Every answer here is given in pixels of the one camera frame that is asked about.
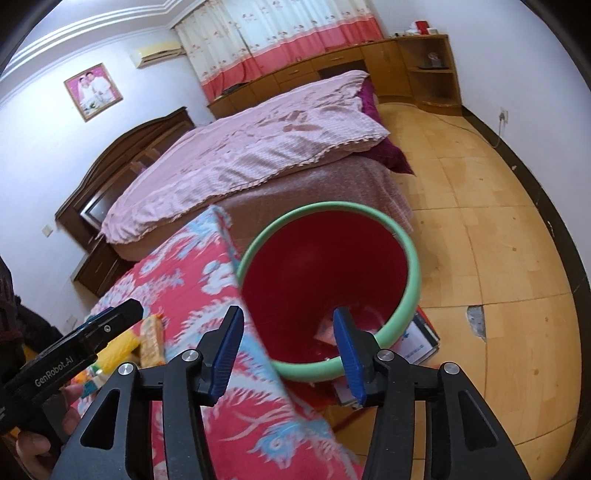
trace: wedding photo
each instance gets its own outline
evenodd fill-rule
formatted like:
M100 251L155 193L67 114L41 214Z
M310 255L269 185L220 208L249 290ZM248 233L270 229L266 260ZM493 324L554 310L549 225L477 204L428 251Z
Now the wedding photo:
M123 100L102 63L74 75L64 84L85 122Z

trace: yellow snack package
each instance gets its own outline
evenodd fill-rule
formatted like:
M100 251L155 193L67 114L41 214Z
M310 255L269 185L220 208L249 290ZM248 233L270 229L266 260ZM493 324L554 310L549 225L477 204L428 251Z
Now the yellow snack package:
M139 363L141 368L164 365L164 331L162 315L155 314L147 317L139 328L141 344L139 346Z
M95 362L106 374L113 373L119 364L139 346L139 337L131 330L124 331L121 335L112 339L105 348L98 353Z

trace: wall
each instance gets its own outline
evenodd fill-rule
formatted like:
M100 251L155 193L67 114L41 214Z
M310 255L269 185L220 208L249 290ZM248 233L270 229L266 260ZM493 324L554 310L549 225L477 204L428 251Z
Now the wall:
M412 0L367 0L376 15L384 35L408 30L411 23L420 20Z
M197 124L213 120L186 57L141 70L129 58L133 48L174 35L136 35L70 57L0 104L0 254L23 303L58 328L70 315L85 316L96 299L70 282L84 252L56 229L56 210L127 130L182 106ZM63 81L100 62L124 99L85 123ZM56 229L48 238L46 224Z
M518 0L414 0L449 33L462 103L535 175L591 270L591 92L550 29Z

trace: corner shelf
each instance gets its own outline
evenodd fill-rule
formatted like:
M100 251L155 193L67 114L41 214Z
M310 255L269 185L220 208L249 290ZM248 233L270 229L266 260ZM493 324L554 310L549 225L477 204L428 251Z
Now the corner shelf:
M447 35L401 37L398 39L398 45L417 106L431 113L461 115L460 86ZM447 68L420 69L418 65L428 64L430 53L435 53Z

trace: curtain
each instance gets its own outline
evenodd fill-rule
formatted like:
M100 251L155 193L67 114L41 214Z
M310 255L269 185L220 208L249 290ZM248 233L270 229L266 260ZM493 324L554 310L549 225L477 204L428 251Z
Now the curtain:
M262 75L221 0L208 0L175 30L210 101Z
M176 29L209 100L302 59L384 37L366 0L209 0Z

